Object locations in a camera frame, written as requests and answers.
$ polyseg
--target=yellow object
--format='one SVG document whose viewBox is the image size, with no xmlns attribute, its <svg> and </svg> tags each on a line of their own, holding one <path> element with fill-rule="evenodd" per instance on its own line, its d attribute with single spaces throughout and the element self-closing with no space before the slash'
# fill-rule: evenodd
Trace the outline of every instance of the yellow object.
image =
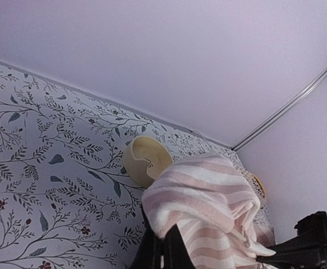
<svg viewBox="0 0 327 269">
<path fill-rule="evenodd" d="M 156 139 L 137 136 L 123 151 L 123 166 L 138 185 L 148 188 L 172 163 L 167 149 Z"/>
<path fill-rule="evenodd" d="M 262 189 L 263 194 L 264 194 L 264 199 L 266 200 L 266 192 L 265 192 L 265 188 L 263 187 L 263 184 L 260 182 L 259 178 L 256 175 L 254 175 L 254 178 L 257 181 L 257 183 L 259 184 L 260 188 Z"/>
</svg>

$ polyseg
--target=towel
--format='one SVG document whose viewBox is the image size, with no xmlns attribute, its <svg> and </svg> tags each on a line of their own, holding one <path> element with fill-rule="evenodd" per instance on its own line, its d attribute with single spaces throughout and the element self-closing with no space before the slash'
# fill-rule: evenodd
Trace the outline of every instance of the towel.
<svg viewBox="0 0 327 269">
<path fill-rule="evenodd" d="M 257 267 L 257 256 L 274 251 L 271 231 L 254 224 L 260 200 L 230 160 L 209 153 L 172 164 L 143 193 L 142 205 L 155 234 L 177 224 L 198 269 Z"/>
</svg>

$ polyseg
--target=vine pattern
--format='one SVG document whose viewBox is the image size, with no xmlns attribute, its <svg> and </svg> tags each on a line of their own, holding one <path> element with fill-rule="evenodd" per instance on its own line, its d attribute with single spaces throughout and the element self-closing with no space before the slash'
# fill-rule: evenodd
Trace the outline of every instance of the vine pattern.
<svg viewBox="0 0 327 269">
<path fill-rule="evenodd" d="M 193 133 L 0 65 L 0 268 L 127 268 L 144 189 L 121 158 L 141 134 L 174 160 L 215 151 L 247 172 Z"/>
</svg>

